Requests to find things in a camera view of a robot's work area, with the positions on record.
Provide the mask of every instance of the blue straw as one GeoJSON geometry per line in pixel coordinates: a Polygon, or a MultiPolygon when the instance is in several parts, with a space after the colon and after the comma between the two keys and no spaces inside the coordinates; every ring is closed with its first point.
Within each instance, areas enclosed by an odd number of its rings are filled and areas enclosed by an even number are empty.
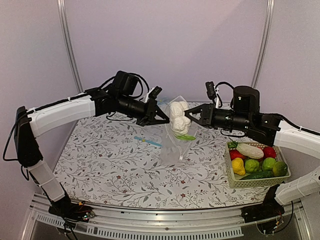
{"type": "Polygon", "coordinates": [[[148,144],[153,144],[153,145],[156,145],[158,147],[162,147],[162,145],[160,143],[157,143],[157,142],[154,142],[154,141],[150,141],[150,140],[146,140],[146,139],[143,139],[143,138],[138,137],[138,136],[135,136],[134,139],[141,140],[142,142],[146,142],[148,144]]]}

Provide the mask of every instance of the table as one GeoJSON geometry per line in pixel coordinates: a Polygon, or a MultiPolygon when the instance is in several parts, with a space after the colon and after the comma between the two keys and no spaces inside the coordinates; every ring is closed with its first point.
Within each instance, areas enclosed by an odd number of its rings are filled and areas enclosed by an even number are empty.
{"type": "Polygon", "coordinates": [[[113,118],[123,121],[102,115],[76,124],[54,169],[71,198],[147,209],[220,208],[263,201],[268,187],[229,188],[223,155],[230,139],[220,131],[199,126],[183,161],[166,166],[160,147],[134,139],[161,143],[163,125],[141,127],[122,114],[113,118]]]}

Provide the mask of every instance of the green plastic basket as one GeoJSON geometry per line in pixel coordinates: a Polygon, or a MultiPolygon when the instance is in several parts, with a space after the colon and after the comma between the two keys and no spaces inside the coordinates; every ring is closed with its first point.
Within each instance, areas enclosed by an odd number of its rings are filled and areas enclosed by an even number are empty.
{"type": "MultiPolygon", "coordinates": [[[[258,143],[258,142],[241,142],[244,144],[248,144],[251,146],[259,147],[264,149],[267,147],[264,144],[258,143]]],[[[288,172],[285,176],[278,176],[278,177],[270,177],[270,178],[261,178],[261,179],[248,179],[248,180],[241,180],[243,177],[249,175],[249,173],[246,173],[244,176],[240,176],[238,174],[234,174],[232,163],[230,159],[229,150],[233,150],[235,148],[229,148],[228,143],[225,144],[225,154],[224,159],[226,163],[226,174],[229,179],[229,186],[232,189],[237,188],[252,188],[252,187],[270,187],[273,185],[281,184],[284,180],[289,178],[291,176],[291,172],[288,166],[288,172]]],[[[275,160],[277,162],[285,162],[287,163],[284,154],[282,153],[280,147],[274,146],[273,149],[276,152],[276,158],[275,160]]]]}

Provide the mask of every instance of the white wall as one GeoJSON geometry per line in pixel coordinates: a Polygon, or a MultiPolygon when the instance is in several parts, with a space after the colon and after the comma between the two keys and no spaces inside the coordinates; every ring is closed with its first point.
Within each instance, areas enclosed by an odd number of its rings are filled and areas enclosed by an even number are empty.
{"type": "MultiPolygon", "coordinates": [[[[259,78],[261,111],[281,113],[298,125],[320,131],[320,2],[275,1],[274,16],[259,78]]],[[[284,149],[292,179],[320,160],[284,149]]],[[[314,239],[320,239],[319,193],[303,201],[314,239]]]]}
{"type": "MultiPolygon", "coordinates": [[[[63,41],[57,2],[0,1],[0,149],[16,110],[41,106],[75,95],[76,87],[63,41]]],[[[72,125],[38,139],[44,159],[54,166],[72,125]]],[[[15,157],[13,141],[8,157],[15,157]]],[[[36,189],[17,162],[0,161],[0,239],[19,239],[26,210],[36,189]]]]}
{"type": "MultiPolygon", "coordinates": [[[[118,70],[142,75],[162,95],[205,100],[205,82],[251,83],[266,0],[66,0],[83,87],[118,70]]],[[[232,91],[221,87],[222,99],[232,91]]]]}

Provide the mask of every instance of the clear plastic bag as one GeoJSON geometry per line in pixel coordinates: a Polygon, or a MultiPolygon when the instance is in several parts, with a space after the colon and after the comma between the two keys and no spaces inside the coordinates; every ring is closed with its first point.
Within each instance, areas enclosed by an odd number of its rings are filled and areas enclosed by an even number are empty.
{"type": "MultiPolygon", "coordinates": [[[[170,116],[170,104],[172,102],[188,102],[182,97],[178,96],[173,99],[164,108],[164,113],[170,116]]],[[[195,137],[198,131],[198,126],[196,123],[191,122],[188,135],[195,137]]],[[[182,161],[183,158],[188,153],[192,141],[180,140],[176,138],[175,134],[171,130],[170,123],[164,125],[163,136],[162,136],[162,147],[160,151],[160,158],[163,165],[173,165],[182,161]]]]}

